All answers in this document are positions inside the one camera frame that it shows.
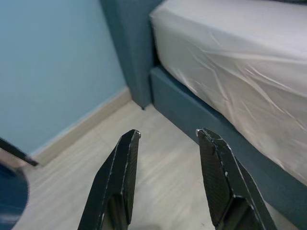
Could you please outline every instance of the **light blue wall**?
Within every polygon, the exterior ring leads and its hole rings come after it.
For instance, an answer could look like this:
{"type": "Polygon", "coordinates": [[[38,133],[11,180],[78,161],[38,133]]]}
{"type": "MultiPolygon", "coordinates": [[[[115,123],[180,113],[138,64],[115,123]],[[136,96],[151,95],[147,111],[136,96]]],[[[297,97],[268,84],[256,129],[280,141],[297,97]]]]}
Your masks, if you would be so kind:
{"type": "Polygon", "coordinates": [[[0,2],[0,137],[33,154],[125,85],[98,0],[0,2]]]}

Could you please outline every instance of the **wooden baseboard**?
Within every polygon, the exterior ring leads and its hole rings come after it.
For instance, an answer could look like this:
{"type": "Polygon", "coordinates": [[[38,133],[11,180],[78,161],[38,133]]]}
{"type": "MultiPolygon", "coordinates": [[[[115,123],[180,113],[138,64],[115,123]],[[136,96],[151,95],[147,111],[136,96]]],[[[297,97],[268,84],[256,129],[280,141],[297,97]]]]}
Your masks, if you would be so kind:
{"type": "Polygon", "coordinates": [[[97,108],[74,127],[55,137],[48,145],[37,151],[33,155],[33,159],[42,166],[46,165],[93,127],[98,125],[102,120],[106,119],[130,100],[131,94],[129,89],[126,87],[111,101],[97,108]]]}

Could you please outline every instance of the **bed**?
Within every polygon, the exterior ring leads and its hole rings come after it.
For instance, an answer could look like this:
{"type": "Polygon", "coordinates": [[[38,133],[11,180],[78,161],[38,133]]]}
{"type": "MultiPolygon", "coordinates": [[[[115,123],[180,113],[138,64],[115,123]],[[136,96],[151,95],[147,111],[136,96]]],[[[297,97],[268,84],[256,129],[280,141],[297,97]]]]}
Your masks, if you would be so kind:
{"type": "Polygon", "coordinates": [[[218,133],[264,199],[307,229],[306,6],[160,3],[102,1],[132,98],[195,141],[196,128],[218,133]]]}

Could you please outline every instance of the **mattress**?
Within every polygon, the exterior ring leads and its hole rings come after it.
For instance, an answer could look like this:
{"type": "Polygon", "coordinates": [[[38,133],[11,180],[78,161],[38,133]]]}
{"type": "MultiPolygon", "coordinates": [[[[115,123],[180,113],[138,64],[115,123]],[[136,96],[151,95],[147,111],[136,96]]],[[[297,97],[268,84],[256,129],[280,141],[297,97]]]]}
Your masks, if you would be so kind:
{"type": "Polygon", "coordinates": [[[172,76],[307,185],[307,7],[167,0],[151,21],[172,76]]]}

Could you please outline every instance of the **laminate floor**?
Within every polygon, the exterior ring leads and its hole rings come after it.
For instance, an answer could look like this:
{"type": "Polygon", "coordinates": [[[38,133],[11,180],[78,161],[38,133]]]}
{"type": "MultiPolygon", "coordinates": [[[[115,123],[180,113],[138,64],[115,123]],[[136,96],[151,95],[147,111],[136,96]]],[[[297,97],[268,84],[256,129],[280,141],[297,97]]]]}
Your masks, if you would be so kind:
{"type": "MultiPolygon", "coordinates": [[[[76,230],[94,179],[119,137],[141,131],[130,230],[213,230],[198,145],[149,106],[129,102],[45,167],[25,168],[30,198],[14,230],[76,230]]],[[[283,228],[294,230],[276,211],[283,228]]]]}

